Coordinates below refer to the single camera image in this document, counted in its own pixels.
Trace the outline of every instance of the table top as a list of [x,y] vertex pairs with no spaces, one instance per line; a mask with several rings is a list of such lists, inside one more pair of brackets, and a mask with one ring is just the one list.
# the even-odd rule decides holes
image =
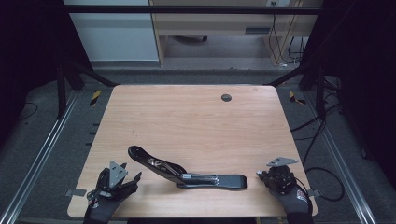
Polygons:
[[[223,94],[231,101],[223,101]],[[244,175],[248,188],[179,189],[133,161],[129,146],[189,173]],[[94,189],[111,161],[126,162],[124,182],[139,172],[142,178],[115,217],[280,217],[283,207],[256,175],[276,157],[300,159],[274,87],[120,85],[111,94],[77,189]],[[289,168],[309,186],[300,162]],[[69,216],[83,217],[87,204],[85,197],[74,196]]]

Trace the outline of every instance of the wooden surface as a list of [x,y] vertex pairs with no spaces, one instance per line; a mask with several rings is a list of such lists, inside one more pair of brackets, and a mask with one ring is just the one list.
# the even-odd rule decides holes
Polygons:
[[[223,102],[221,95],[232,96]],[[197,174],[240,174],[248,189],[178,189],[133,161],[129,146]],[[130,181],[142,179],[116,217],[277,217],[278,201],[256,176],[276,157],[299,159],[276,89],[269,86],[118,86],[108,102],[78,189],[94,189],[110,161],[127,162]],[[290,165],[309,186],[301,163]],[[317,208],[314,203],[314,214]],[[74,196],[71,217],[83,217],[85,197]]]

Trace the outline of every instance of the aluminum rail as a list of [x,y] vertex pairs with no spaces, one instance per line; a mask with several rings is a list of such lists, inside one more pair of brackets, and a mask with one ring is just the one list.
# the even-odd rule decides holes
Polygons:
[[175,14],[276,14],[320,15],[339,12],[340,8],[322,7],[237,7],[237,6],[84,6],[41,5],[42,10],[68,13],[175,13]]
[[29,194],[32,191],[33,186],[35,185],[35,182],[40,176],[41,171],[46,164],[46,161],[50,156],[50,153],[54,145],[56,144],[58,137],[62,132],[62,129],[64,128],[64,125],[69,119],[70,113],[72,112],[76,104],[78,95],[78,91],[72,91],[72,94],[69,97],[68,107],[66,108],[64,115],[60,119],[56,120],[45,143],[43,144],[42,148],[38,152],[37,157],[35,158],[35,161],[30,167],[29,172],[21,183],[20,188],[18,189],[11,203],[8,205],[6,211],[0,216],[1,224],[13,224],[17,220],[17,217],[21,209],[23,208],[23,205],[29,197]]
[[[304,96],[308,102],[308,105],[311,108],[311,111],[314,113],[315,116],[317,116],[318,113],[315,109],[315,100],[310,94],[305,93]],[[366,202],[358,183],[353,177],[353,174],[347,166],[347,163],[343,159],[340,149],[334,142],[332,138],[332,133],[326,126],[323,129],[323,134],[325,143],[327,144],[329,149],[330,157],[332,158],[332,162],[334,163],[335,169],[337,170],[339,177],[346,188],[346,193],[355,208],[359,220],[362,224],[376,224],[375,217],[368,203]]]

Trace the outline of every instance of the floor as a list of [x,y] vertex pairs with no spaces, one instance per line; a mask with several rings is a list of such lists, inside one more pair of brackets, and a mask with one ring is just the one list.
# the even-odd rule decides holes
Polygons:
[[[134,63],[134,67],[113,64],[96,67],[97,72],[122,84],[261,85],[298,66],[297,59],[287,56],[287,66],[273,66],[267,48],[257,36],[209,36],[206,42],[201,37],[175,36],[168,44],[162,66],[146,63]],[[291,52],[299,50],[300,42],[296,39]],[[75,102],[71,104],[66,123],[60,124],[56,120],[57,96],[53,94],[56,83],[49,83],[29,93],[27,102],[30,104],[22,111],[14,134],[1,151],[0,184],[4,187],[4,193],[0,194],[2,218],[7,209],[11,209],[18,215],[14,220],[17,223],[81,223],[81,219],[66,214],[70,198],[63,194],[77,183],[97,124],[111,94],[111,88],[89,77],[83,78],[86,82],[83,91],[67,90],[67,96],[75,99]],[[316,115],[313,109],[315,92],[300,91],[299,78],[277,87],[291,128]],[[102,91],[101,96],[94,107],[89,106],[92,94],[97,90]],[[306,103],[291,101],[291,91],[297,100],[305,100]],[[333,92],[325,95],[327,107],[337,105],[338,99]],[[393,211],[396,207],[395,190],[381,175],[375,161],[361,157],[359,144],[342,116],[342,107],[337,106],[331,112],[326,118],[325,129],[312,146],[305,167],[321,167],[332,171],[344,182],[346,193],[338,202],[316,198],[319,209],[315,216],[316,223],[396,223]],[[54,136],[55,143],[49,143],[46,140],[56,125],[60,127],[59,135]],[[307,153],[312,136],[318,129],[319,122],[313,122],[292,133],[301,157]],[[48,146],[50,151],[44,153],[43,146]],[[43,155],[45,159],[39,163],[41,165],[35,166],[37,155]],[[342,194],[334,176],[322,170],[309,171],[307,175],[311,188],[320,189],[324,196],[334,199]],[[25,177],[32,177],[33,184],[25,184]],[[262,223],[279,223],[279,219],[263,217]]]

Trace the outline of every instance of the gray carpet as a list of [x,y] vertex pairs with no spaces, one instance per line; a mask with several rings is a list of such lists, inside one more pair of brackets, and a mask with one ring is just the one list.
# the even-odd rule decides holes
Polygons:
[[[119,72],[112,76],[112,80],[123,84],[262,84],[267,83],[279,73],[272,72],[241,72],[232,71],[208,72],[195,71],[192,74],[178,71],[159,71],[160,74],[147,74],[140,71],[126,75],[128,71]],[[51,223],[61,220],[64,223],[76,223],[66,214],[70,198],[64,197],[66,189],[76,186],[79,173],[90,150],[89,143],[94,139],[90,134],[97,130],[94,124],[99,123],[106,108],[111,88],[105,87],[90,78],[78,97],[77,104],[69,121],[67,121],[61,136],[58,139],[47,163],[37,179],[25,206],[20,213],[20,221],[29,220],[31,223]],[[12,196],[21,184],[30,164],[50,132],[57,113],[56,85],[50,83],[29,94],[28,102],[37,104],[38,109],[33,116],[21,120],[14,129],[14,134],[7,141],[0,157],[2,170],[0,184],[3,192],[0,194],[1,209],[3,210],[12,199]],[[93,92],[101,90],[96,106],[89,106]],[[289,99],[290,90],[294,91],[297,99],[303,99],[304,95],[298,91],[295,82],[291,81],[278,88],[279,99],[284,107],[290,127],[313,118],[308,105],[293,103]],[[336,103],[336,98],[329,98],[329,104]],[[23,115],[29,115],[34,111],[31,105],[27,105]],[[396,207],[396,193],[386,178],[381,174],[374,161],[361,158],[359,146],[353,133],[347,126],[344,117],[337,111],[327,117],[327,125],[333,133],[337,146],[342,149],[342,154],[355,176],[367,203],[375,215],[378,223],[396,223],[396,215],[393,211]],[[312,124],[300,131],[293,133],[295,139],[312,137],[318,125]],[[310,140],[296,140],[296,146],[300,156],[303,157]],[[305,168],[319,166],[335,172],[328,149],[320,135],[313,145],[307,158]],[[311,187],[320,189],[323,195],[336,198],[341,190],[336,179],[321,171],[308,173]],[[355,209],[345,195],[340,202],[328,202],[317,198],[318,214],[315,216],[317,223],[360,223]],[[262,223],[277,223],[276,218],[264,218]]]

